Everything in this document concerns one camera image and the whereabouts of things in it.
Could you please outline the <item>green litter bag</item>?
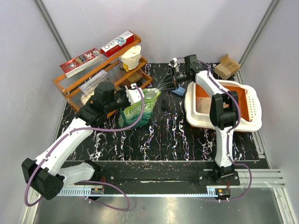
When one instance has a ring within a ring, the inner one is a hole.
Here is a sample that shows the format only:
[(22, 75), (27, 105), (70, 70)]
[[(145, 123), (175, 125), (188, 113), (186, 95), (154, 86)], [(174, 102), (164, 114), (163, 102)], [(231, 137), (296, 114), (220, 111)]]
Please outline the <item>green litter bag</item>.
[(141, 118), (138, 120), (138, 122), (132, 126), (132, 128), (138, 128), (146, 125), (149, 120), (151, 119), (153, 115), (153, 109), (155, 107), (155, 104), (159, 98), (161, 93), (158, 94), (157, 97), (151, 98), (151, 99), (145, 99), (144, 100), (144, 106), (142, 106), (142, 100), (139, 101), (138, 103), (135, 103), (133, 105), (130, 105), (129, 107), (123, 109), (120, 109), (120, 116), (118, 120), (118, 124), (120, 128), (127, 128), (128, 126), (132, 125), (135, 123), (143, 108), (143, 113)]

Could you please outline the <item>clear plastic scoop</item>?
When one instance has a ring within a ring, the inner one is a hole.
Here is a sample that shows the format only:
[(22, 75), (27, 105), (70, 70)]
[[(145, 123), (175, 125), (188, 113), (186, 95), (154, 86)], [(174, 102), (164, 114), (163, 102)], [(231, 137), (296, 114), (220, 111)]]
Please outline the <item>clear plastic scoop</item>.
[(155, 98), (162, 91), (163, 91), (163, 87), (145, 89), (144, 98), (145, 99)]

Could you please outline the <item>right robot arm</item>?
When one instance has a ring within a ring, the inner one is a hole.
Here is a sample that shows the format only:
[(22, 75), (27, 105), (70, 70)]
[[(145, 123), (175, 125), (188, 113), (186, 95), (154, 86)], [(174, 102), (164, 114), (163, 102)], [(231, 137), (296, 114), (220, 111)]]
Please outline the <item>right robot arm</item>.
[(232, 158), (233, 133), (239, 125), (241, 112), (238, 93), (229, 91), (210, 74), (210, 66), (201, 67), (195, 54), (185, 56), (185, 69), (179, 68), (177, 58), (169, 63), (168, 73), (159, 83), (160, 91), (176, 90), (181, 82), (193, 81), (211, 97), (209, 118), (216, 130), (216, 156), (212, 178), (223, 185), (233, 177), (235, 164)]

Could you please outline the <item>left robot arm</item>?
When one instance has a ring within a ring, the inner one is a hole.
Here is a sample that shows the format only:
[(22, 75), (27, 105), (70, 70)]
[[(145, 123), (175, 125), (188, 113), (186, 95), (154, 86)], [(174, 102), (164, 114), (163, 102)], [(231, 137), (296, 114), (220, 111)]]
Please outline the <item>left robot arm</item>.
[(109, 112), (130, 106), (129, 91), (128, 88), (116, 90), (111, 82), (100, 83), (65, 132), (35, 159), (26, 158), (22, 162), (27, 184), (24, 202), (28, 207), (34, 205), (28, 200), (29, 189), (51, 200), (63, 187), (84, 181), (94, 185), (102, 180), (101, 166), (91, 160), (68, 168), (62, 165), (79, 144), (105, 122)]

